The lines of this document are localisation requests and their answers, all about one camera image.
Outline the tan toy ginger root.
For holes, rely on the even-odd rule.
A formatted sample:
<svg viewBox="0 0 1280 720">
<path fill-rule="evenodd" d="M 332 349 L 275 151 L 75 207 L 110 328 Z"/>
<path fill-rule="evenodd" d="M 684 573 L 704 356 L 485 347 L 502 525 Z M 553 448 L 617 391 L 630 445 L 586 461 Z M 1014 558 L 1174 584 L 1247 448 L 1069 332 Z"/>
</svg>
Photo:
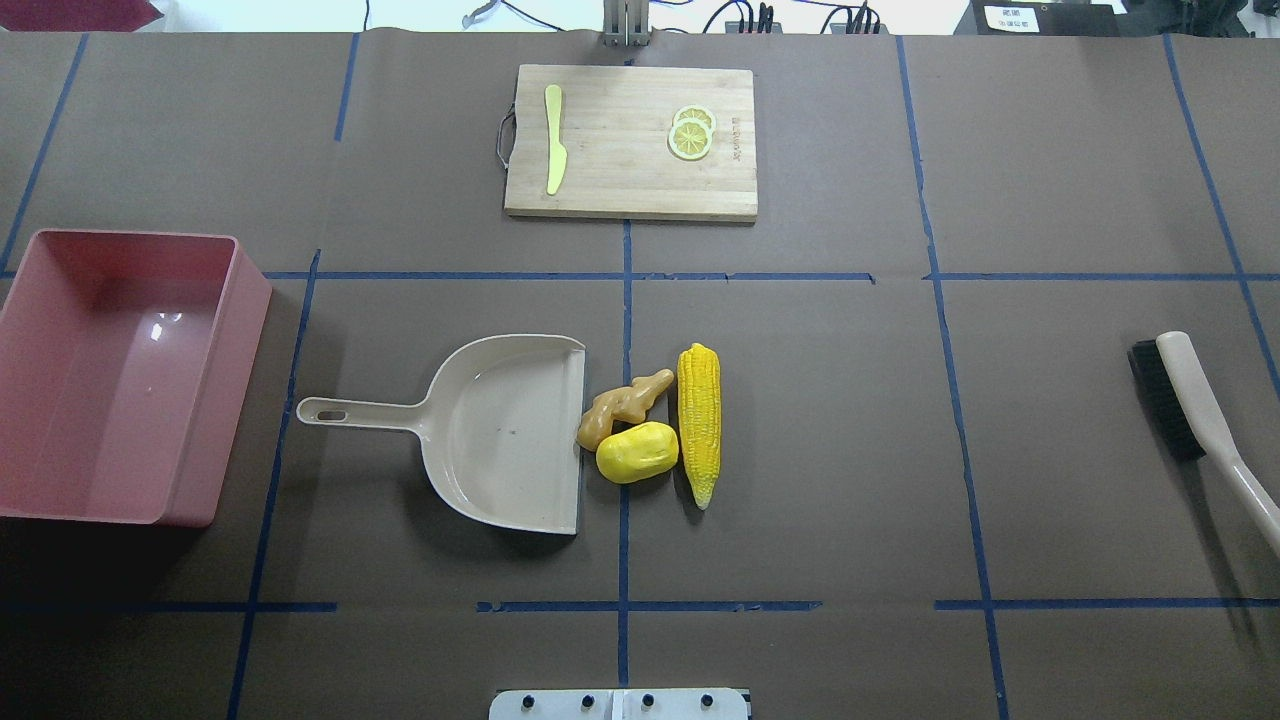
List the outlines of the tan toy ginger root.
<svg viewBox="0 0 1280 720">
<path fill-rule="evenodd" d="M 640 375 L 630 384 L 599 393 L 581 415 L 576 441 L 581 448 L 595 452 L 600 443 L 613 433 L 618 421 L 637 425 L 657 400 L 673 384 L 675 373 L 660 369 L 650 375 Z"/>
</svg>

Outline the yellow toy corn cob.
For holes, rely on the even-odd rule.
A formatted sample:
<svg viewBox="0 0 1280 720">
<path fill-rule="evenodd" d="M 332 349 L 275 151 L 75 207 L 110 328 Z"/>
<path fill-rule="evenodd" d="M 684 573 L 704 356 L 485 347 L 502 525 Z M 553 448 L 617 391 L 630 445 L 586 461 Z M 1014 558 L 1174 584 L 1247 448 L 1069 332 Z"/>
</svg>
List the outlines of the yellow toy corn cob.
<svg viewBox="0 0 1280 720">
<path fill-rule="evenodd" d="M 698 509 L 707 510 L 721 478 L 721 360 L 705 345 L 692 343 L 678 356 L 678 437 L 684 469 Z"/>
</svg>

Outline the beige plastic dustpan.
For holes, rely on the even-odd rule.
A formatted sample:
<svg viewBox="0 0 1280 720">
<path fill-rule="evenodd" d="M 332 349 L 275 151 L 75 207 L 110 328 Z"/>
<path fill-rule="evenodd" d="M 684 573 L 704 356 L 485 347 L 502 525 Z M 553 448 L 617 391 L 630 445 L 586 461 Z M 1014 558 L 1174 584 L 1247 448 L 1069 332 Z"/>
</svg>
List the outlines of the beige plastic dustpan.
<svg viewBox="0 0 1280 720">
<path fill-rule="evenodd" d="M 307 397 L 294 414 L 314 427 L 410 433 L 433 488 L 458 514 L 576 536 L 586 369 L 577 340 L 498 334 L 457 348 L 416 404 Z"/>
</svg>

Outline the beige hand brush black bristles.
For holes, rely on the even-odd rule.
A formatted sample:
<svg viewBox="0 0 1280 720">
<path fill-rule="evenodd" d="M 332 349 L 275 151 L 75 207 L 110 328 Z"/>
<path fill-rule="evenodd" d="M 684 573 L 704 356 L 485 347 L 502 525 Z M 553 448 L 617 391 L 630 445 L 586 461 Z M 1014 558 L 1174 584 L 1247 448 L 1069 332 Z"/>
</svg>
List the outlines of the beige hand brush black bristles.
<svg viewBox="0 0 1280 720">
<path fill-rule="evenodd" d="M 1277 503 L 1236 447 L 1190 336 L 1170 331 L 1140 340 L 1129 347 L 1126 360 L 1170 456 L 1179 462 L 1208 459 L 1277 553 Z"/>
</svg>

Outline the pink plastic bin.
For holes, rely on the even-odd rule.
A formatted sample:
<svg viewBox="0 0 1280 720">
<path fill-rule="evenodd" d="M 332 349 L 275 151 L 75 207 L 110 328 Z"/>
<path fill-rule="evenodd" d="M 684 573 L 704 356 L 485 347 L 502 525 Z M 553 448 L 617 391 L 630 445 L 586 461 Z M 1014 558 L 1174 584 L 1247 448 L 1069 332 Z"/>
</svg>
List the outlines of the pink plastic bin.
<svg viewBox="0 0 1280 720">
<path fill-rule="evenodd" d="M 36 232 L 3 305 L 3 516 L 210 525 L 271 296 L 230 236 Z"/>
</svg>

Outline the yellow plastic knife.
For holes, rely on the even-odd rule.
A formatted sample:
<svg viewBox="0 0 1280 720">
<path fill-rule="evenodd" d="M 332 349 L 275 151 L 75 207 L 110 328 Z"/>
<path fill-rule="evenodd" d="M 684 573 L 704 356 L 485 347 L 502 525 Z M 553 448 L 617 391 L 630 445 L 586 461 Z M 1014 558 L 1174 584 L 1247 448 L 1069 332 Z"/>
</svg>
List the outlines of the yellow plastic knife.
<svg viewBox="0 0 1280 720">
<path fill-rule="evenodd" d="M 564 106 L 563 88 L 559 85 L 548 85 L 544 88 L 544 104 L 548 137 L 545 192 L 548 196 L 554 197 L 561 190 L 568 164 L 568 151 L 561 138 Z"/>
</svg>

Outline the lower lemon slice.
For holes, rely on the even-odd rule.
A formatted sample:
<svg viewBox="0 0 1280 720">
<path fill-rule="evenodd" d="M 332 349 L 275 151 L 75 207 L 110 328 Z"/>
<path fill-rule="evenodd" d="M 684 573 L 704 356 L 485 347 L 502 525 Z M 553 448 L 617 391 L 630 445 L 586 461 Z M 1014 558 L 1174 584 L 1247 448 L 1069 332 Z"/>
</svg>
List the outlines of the lower lemon slice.
<svg viewBox="0 0 1280 720">
<path fill-rule="evenodd" d="M 710 151 L 714 131 L 696 118 L 677 119 L 669 128 L 668 150 L 680 160 L 699 161 Z"/>
</svg>

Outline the wooden cutting board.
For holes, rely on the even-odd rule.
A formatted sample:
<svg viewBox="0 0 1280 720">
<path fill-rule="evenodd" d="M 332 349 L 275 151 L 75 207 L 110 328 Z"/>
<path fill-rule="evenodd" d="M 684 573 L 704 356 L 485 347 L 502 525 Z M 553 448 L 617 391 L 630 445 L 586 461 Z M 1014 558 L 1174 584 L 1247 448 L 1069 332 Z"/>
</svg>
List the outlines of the wooden cutting board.
<svg viewBox="0 0 1280 720">
<path fill-rule="evenodd" d="M 544 88 L 564 91 L 568 164 L 545 192 Z M 745 69 L 524 64 L 512 106 L 504 209 L 512 217 L 751 224 L 759 213 L 755 77 Z M 677 119 L 716 133 L 699 161 L 667 146 Z"/>
</svg>

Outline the black box with label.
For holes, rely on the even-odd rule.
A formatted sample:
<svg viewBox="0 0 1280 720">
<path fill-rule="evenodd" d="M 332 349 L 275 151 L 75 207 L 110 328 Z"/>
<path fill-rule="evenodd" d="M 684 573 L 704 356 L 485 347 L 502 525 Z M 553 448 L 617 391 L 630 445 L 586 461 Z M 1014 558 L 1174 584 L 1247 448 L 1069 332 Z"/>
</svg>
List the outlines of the black box with label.
<svg viewBox="0 0 1280 720">
<path fill-rule="evenodd" d="M 1108 4 L 1087 1 L 969 1 L 956 36 L 1117 37 Z"/>
</svg>

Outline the magenta cloth on stand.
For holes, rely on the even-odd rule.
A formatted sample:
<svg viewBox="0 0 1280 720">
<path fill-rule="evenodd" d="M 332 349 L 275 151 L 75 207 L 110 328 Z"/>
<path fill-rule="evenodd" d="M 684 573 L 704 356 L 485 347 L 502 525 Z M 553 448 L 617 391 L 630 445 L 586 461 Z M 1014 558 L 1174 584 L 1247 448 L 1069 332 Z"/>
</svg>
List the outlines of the magenta cloth on stand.
<svg viewBox="0 0 1280 720">
<path fill-rule="evenodd" d="M 13 32 L 134 32 L 164 18 L 151 1 L 1 1 Z"/>
</svg>

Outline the aluminium frame post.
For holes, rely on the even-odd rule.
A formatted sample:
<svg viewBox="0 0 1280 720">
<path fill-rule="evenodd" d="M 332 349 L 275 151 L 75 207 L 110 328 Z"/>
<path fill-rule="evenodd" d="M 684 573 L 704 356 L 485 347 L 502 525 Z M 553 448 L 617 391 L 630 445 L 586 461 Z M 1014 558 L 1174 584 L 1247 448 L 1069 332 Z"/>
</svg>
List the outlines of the aluminium frame post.
<svg viewBox="0 0 1280 720">
<path fill-rule="evenodd" d="M 604 0 L 602 19 L 602 44 L 607 47 L 645 47 L 652 41 L 646 0 Z"/>
</svg>

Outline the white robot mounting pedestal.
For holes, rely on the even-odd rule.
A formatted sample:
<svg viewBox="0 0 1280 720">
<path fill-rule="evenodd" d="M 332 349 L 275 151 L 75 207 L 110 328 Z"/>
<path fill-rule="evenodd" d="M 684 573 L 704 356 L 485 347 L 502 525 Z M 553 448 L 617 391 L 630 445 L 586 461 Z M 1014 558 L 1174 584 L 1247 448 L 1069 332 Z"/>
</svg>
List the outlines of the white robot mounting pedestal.
<svg viewBox="0 0 1280 720">
<path fill-rule="evenodd" d="M 489 719 L 751 719 L 745 689 L 728 687 L 502 691 Z"/>
</svg>

